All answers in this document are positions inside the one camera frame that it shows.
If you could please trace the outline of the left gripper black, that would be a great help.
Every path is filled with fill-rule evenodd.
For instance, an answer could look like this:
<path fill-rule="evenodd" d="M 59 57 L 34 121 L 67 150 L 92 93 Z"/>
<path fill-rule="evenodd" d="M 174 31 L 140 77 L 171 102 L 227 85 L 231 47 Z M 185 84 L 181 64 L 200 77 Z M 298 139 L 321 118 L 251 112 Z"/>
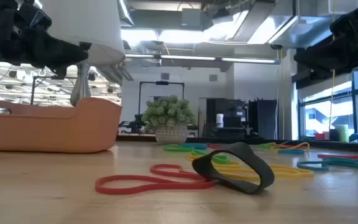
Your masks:
<path fill-rule="evenodd" d="M 49 67 L 57 78 L 65 78 L 67 67 L 88 58 L 80 46 L 56 39 L 43 29 L 26 31 L 26 52 L 17 24 L 22 21 L 18 12 L 30 0 L 0 0 L 0 62 L 14 65 L 31 63 Z"/>

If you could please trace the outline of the teal rubber band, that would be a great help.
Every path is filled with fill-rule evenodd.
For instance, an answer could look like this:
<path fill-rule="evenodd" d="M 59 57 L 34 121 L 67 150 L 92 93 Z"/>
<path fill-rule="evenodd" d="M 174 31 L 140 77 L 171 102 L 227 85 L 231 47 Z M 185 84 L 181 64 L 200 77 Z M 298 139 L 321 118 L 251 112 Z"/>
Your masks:
<path fill-rule="evenodd" d="M 350 158 L 344 158 L 344 157 L 327 157 L 327 158 L 323 158 L 323 161 L 326 161 L 326 162 L 348 162 L 348 163 L 358 164 L 358 159 L 350 159 Z"/>
<path fill-rule="evenodd" d="M 358 169 L 358 164 L 348 163 L 348 162 L 326 162 L 326 161 L 302 161 L 297 162 L 297 168 L 308 169 L 318 172 L 329 171 L 329 166 L 341 166 L 341 167 L 350 167 Z"/>

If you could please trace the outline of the orange plastic bin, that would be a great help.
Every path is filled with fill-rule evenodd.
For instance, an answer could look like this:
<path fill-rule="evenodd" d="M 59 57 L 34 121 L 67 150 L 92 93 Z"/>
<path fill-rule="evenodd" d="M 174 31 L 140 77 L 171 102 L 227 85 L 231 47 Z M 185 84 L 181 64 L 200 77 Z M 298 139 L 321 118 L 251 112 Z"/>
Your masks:
<path fill-rule="evenodd" d="M 116 142 L 122 108 L 101 98 L 74 107 L 0 101 L 0 151 L 94 153 Z"/>

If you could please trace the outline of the wide black rubber band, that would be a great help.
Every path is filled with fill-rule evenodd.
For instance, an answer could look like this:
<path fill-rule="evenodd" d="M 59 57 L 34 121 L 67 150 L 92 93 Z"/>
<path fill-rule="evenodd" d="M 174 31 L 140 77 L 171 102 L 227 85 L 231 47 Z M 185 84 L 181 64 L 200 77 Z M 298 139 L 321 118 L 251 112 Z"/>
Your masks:
<path fill-rule="evenodd" d="M 258 174 L 260 184 L 257 185 L 246 180 L 232 179 L 223 176 L 214 168 L 212 163 L 213 156 L 219 153 L 228 153 L 239 158 Z M 275 180 L 272 168 L 263 159 L 255 155 L 250 146 L 244 142 L 229 144 L 205 156 L 199 157 L 192 161 L 192 167 L 197 174 L 205 179 L 214 180 L 225 187 L 249 195 L 260 194 L 265 188 L 272 185 Z"/>

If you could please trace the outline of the white shade silver table lamp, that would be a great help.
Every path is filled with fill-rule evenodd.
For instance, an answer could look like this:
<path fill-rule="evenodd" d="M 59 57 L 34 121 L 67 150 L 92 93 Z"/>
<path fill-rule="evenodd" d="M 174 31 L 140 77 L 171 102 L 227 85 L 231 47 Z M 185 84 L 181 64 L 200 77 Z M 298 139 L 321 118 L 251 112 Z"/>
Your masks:
<path fill-rule="evenodd" d="M 77 79 L 70 103 L 90 96 L 91 66 L 114 65 L 125 59 L 118 0 L 41 0 L 42 10 L 52 19 L 48 33 L 75 45 L 90 44 L 88 58 L 76 64 Z"/>

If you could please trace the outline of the pale green roll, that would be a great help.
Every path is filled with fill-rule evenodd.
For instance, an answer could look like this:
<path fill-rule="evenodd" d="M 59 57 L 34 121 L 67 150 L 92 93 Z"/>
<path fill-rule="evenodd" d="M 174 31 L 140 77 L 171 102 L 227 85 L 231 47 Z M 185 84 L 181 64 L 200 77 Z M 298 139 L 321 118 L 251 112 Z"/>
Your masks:
<path fill-rule="evenodd" d="M 341 142 L 349 142 L 349 127 L 347 124 L 336 125 L 335 130 L 339 133 L 339 140 Z"/>

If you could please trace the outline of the black cabinet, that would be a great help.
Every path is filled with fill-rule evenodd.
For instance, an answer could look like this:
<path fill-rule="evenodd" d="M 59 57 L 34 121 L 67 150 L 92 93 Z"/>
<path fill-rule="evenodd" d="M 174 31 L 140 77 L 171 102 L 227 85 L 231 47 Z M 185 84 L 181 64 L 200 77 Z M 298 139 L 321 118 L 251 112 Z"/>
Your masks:
<path fill-rule="evenodd" d="M 249 127 L 251 135 L 273 140 L 276 137 L 277 101 L 256 99 L 249 101 Z"/>

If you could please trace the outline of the potted green artificial plant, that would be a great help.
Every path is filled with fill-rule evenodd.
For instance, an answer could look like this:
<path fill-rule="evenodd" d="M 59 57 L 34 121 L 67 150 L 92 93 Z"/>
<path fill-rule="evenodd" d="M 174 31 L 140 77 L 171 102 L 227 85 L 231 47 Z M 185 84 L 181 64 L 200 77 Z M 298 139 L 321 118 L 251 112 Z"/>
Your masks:
<path fill-rule="evenodd" d="M 145 128 L 155 134 L 159 144 L 183 144 L 188 137 L 188 125 L 195 124 L 195 116 L 188 100 L 176 95 L 147 101 L 142 113 Z"/>

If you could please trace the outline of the black equipment rack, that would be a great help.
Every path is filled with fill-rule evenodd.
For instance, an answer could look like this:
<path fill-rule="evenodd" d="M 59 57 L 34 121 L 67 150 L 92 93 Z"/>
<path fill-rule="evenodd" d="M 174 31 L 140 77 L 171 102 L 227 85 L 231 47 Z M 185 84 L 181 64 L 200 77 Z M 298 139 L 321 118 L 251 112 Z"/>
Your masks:
<path fill-rule="evenodd" d="M 224 115 L 224 127 L 216 126 L 216 115 Z M 203 137 L 219 139 L 244 139 L 246 103 L 242 100 L 213 98 L 206 100 L 206 123 Z"/>

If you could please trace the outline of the long ceiling light strip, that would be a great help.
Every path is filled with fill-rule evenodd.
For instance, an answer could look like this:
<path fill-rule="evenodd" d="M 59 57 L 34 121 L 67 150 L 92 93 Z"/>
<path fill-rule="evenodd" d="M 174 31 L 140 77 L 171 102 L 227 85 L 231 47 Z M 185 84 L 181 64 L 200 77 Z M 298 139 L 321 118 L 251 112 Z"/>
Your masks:
<path fill-rule="evenodd" d="M 275 59 L 261 59 L 261 58 L 232 58 L 232 57 L 207 57 L 207 56 L 187 56 L 187 55 L 158 55 L 158 54 L 126 54 L 126 58 L 141 58 L 141 59 L 165 59 L 165 60 L 200 60 L 211 62 L 231 62 L 231 63 L 257 63 L 257 64 L 274 64 L 281 63 L 280 60 Z"/>

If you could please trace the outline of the grey ceiling box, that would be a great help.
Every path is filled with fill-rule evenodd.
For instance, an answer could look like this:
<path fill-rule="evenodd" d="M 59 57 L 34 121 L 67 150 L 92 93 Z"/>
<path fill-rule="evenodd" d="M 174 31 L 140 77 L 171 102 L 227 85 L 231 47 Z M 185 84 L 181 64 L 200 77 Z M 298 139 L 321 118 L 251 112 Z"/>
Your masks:
<path fill-rule="evenodd" d="M 181 10 L 181 26 L 200 27 L 201 11 L 199 9 L 183 8 Z"/>

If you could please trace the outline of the black background rig frame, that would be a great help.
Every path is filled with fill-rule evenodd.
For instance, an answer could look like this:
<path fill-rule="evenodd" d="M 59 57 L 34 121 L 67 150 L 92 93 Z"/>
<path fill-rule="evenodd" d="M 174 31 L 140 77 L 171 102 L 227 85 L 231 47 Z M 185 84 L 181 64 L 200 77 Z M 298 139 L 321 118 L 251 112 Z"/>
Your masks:
<path fill-rule="evenodd" d="M 138 100 L 138 110 L 140 111 L 140 104 L 141 104 L 141 94 L 142 94 L 142 85 L 144 83 L 151 83 L 151 84 L 155 84 L 155 85 L 181 85 L 182 86 L 182 99 L 184 99 L 185 97 L 185 83 L 183 82 L 168 82 L 168 81 L 156 81 L 156 82 L 139 82 L 139 100 Z"/>
<path fill-rule="evenodd" d="M 30 103 L 39 106 L 70 106 L 73 86 L 73 78 L 36 75 L 32 80 Z"/>

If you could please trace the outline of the black aluminium table frame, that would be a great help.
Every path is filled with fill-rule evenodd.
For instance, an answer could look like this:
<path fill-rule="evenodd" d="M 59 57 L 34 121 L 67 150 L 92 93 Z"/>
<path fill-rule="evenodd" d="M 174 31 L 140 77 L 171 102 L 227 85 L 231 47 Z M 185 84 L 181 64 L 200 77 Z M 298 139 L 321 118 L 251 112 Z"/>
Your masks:
<path fill-rule="evenodd" d="M 132 141 L 132 142 L 156 142 L 155 136 L 131 136 L 131 135 L 117 135 L 116 141 Z M 214 143 L 214 144 L 232 144 L 235 142 L 244 142 L 250 145 L 265 144 L 269 142 L 290 144 L 300 144 L 302 140 L 269 140 L 261 138 L 251 139 L 219 139 L 219 138 L 187 138 L 188 143 Z M 358 143 L 346 143 L 346 142 L 334 142 L 334 141 L 315 141 L 307 140 L 310 147 L 316 147 L 321 149 L 331 149 L 337 151 L 351 151 L 358 152 Z"/>

